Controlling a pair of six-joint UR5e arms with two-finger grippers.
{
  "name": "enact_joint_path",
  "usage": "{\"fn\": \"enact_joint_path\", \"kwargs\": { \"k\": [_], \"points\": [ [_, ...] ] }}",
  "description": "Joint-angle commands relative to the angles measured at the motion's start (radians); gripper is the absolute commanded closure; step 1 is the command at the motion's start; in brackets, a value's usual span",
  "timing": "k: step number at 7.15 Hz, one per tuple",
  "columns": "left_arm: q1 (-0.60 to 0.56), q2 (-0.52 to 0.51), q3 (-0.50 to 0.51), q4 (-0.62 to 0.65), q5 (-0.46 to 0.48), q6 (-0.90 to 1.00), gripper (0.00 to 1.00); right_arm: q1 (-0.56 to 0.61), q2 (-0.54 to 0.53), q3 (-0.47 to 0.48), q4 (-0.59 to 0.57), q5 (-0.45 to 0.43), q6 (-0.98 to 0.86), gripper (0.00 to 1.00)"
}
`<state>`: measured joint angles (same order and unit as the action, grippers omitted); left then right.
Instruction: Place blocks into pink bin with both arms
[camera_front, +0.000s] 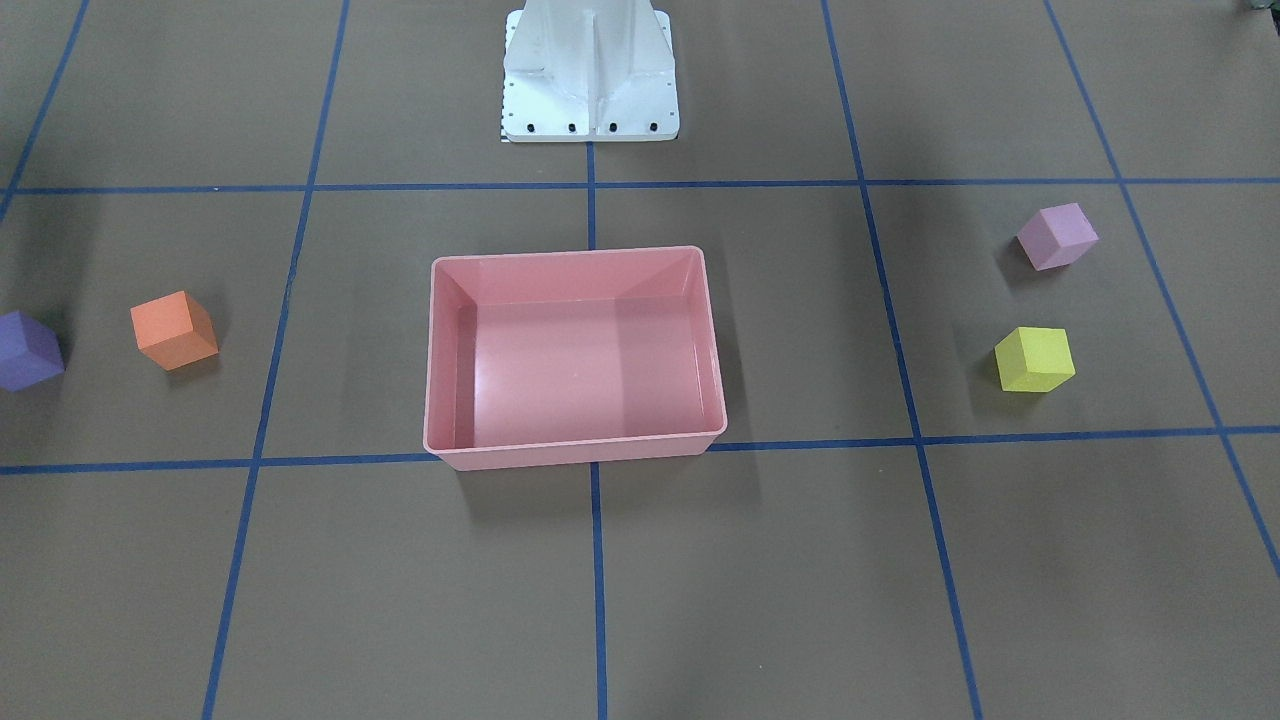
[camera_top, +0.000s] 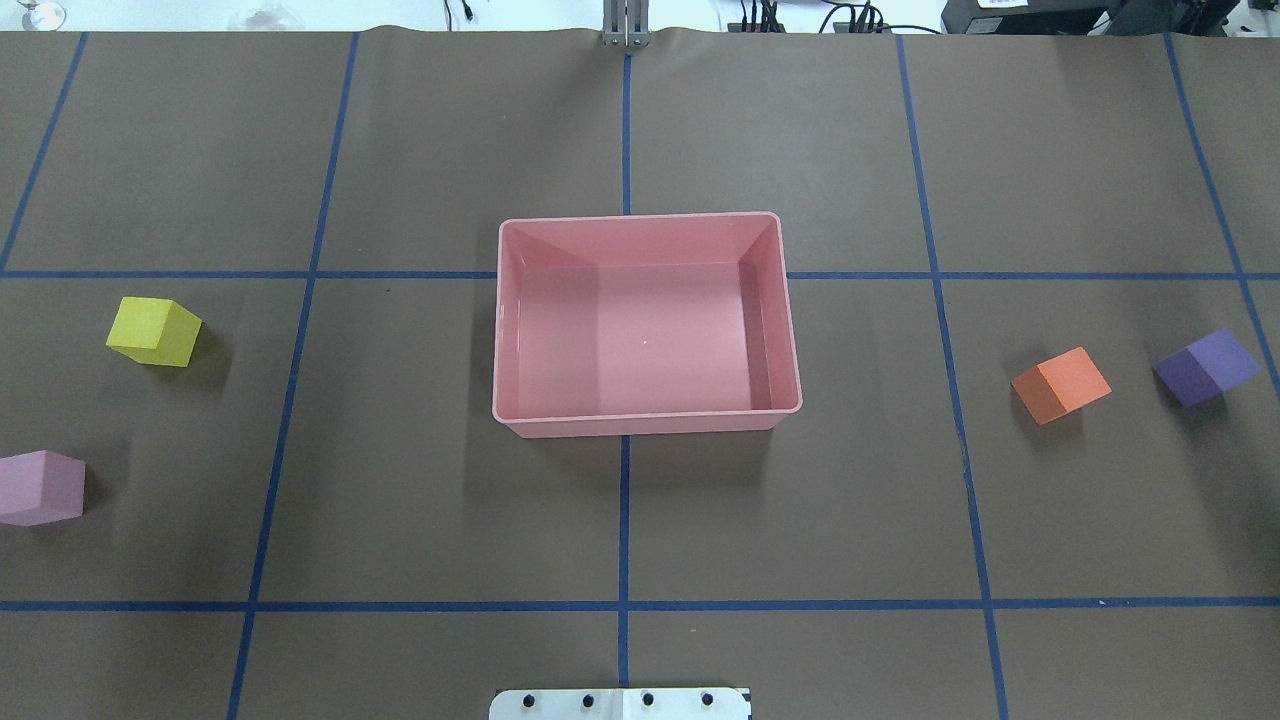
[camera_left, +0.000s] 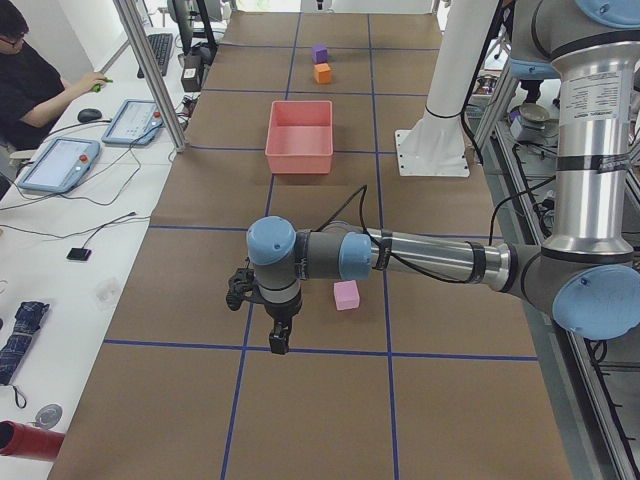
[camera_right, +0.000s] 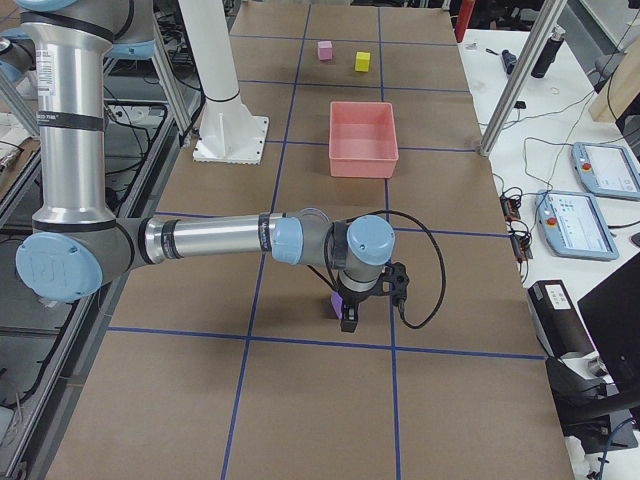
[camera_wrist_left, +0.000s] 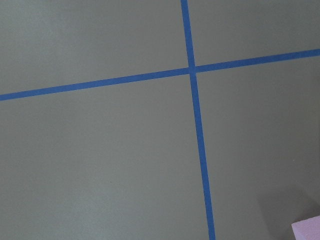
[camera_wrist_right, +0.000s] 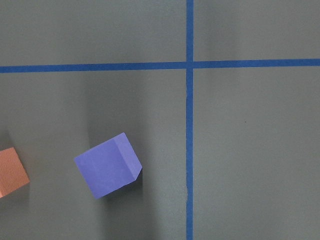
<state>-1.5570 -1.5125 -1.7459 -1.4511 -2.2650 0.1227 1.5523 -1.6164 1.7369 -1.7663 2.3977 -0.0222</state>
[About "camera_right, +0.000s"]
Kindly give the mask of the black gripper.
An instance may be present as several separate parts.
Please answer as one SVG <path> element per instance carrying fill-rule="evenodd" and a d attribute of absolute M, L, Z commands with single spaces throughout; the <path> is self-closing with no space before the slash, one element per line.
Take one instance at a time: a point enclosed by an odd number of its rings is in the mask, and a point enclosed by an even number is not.
<path fill-rule="evenodd" d="M 340 329 L 344 333 L 354 333 L 358 326 L 358 304 L 382 289 L 382 276 L 371 281 L 356 281 L 346 272 L 340 272 L 336 280 L 335 292 L 343 299 Z"/>

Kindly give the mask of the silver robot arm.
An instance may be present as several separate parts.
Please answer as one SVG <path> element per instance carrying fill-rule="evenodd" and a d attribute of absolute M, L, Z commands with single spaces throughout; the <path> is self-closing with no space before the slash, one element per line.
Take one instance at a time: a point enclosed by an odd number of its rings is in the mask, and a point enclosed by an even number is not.
<path fill-rule="evenodd" d="M 325 276 L 341 298 L 345 332 L 356 329 L 366 299 L 402 293 L 393 229 L 374 214 L 331 221 L 309 208 L 187 221 L 118 218 L 105 199 L 103 61 L 126 48 L 154 54 L 152 3 L 24 1 L 21 25 L 35 45 L 43 204 L 15 262 L 37 295 L 71 303 L 142 266 L 242 252 Z"/>

